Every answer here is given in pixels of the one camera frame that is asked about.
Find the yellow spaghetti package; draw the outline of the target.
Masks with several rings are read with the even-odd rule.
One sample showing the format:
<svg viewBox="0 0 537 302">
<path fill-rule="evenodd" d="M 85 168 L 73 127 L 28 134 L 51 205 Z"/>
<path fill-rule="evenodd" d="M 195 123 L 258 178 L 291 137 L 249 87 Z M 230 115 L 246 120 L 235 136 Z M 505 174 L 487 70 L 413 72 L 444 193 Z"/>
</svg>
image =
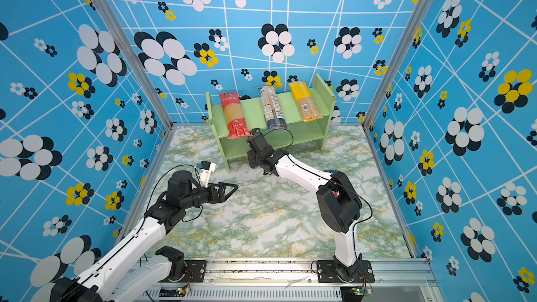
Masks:
<svg viewBox="0 0 537 302">
<path fill-rule="evenodd" d="M 305 82 L 291 82 L 289 88 L 291 89 L 296 106 L 299 109 L 300 116 L 304 122 L 311 122 L 323 118 L 313 99 L 313 95 Z"/>
</svg>

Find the clear blue-label spaghetti package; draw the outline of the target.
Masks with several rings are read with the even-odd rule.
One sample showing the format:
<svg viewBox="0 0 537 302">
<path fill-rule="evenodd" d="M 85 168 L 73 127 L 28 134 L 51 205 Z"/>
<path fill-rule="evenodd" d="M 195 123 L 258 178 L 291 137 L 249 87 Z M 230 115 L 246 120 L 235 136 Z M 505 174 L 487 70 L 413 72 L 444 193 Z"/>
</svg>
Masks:
<svg viewBox="0 0 537 302">
<path fill-rule="evenodd" d="M 267 123 L 267 130 L 275 131 L 278 129 L 287 129 L 288 125 L 285 121 L 274 87 L 264 86 L 260 88 L 259 91 L 264 117 Z"/>
</svg>

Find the red spaghetti package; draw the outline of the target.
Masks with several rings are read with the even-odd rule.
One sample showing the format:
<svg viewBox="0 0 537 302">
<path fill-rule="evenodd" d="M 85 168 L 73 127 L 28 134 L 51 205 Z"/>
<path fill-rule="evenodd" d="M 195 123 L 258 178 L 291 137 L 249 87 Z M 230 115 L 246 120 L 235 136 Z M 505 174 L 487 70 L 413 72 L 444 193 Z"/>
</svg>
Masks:
<svg viewBox="0 0 537 302">
<path fill-rule="evenodd" d="M 229 139 L 249 137 L 251 135 L 243 114 L 241 100 L 237 92 L 219 94 L 222 110 L 227 123 Z"/>
</svg>

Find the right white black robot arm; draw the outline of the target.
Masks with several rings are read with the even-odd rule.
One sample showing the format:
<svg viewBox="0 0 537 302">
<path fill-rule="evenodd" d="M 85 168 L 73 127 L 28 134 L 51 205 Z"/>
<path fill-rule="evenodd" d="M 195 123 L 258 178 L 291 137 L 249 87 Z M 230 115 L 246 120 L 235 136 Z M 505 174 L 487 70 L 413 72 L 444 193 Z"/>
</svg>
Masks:
<svg viewBox="0 0 537 302">
<path fill-rule="evenodd" d="M 333 230 L 335 240 L 334 267 L 343 282 L 352 282 L 359 275 L 365 283 L 375 281 L 371 264 L 362 259 L 356 248 L 355 228 L 365 222 L 360 218 L 363 203 L 348 176 L 337 170 L 313 168 L 288 151 L 274 149 L 259 129 L 247 139 L 248 161 L 252 169 L 260 167 L 265 175 L 291 180 L 315 193 L 324 223 Z"/>
</svg>

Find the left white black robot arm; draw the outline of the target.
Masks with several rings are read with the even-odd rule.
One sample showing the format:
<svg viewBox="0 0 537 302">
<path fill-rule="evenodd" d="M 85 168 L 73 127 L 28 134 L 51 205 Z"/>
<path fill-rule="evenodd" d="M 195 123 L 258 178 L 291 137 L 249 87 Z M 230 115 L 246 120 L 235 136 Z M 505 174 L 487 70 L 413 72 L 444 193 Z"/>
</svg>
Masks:
<svg viewBox="0 0 537 302">
<path fill-rule="evenodd" d="M 177 171 L 120 243 L 75 278 L 54 281 L 42 301 L 134 301 L 163 280 L 191 281 L 194 271 L 187 268 L 184 253 L 174 247 L 161 247 L 144 267 L 131 268 L 183 221 L 187 210 L 224 203 L 238 188 L 231 183 L 203 183 L 189 171 Z"/>
</svg>

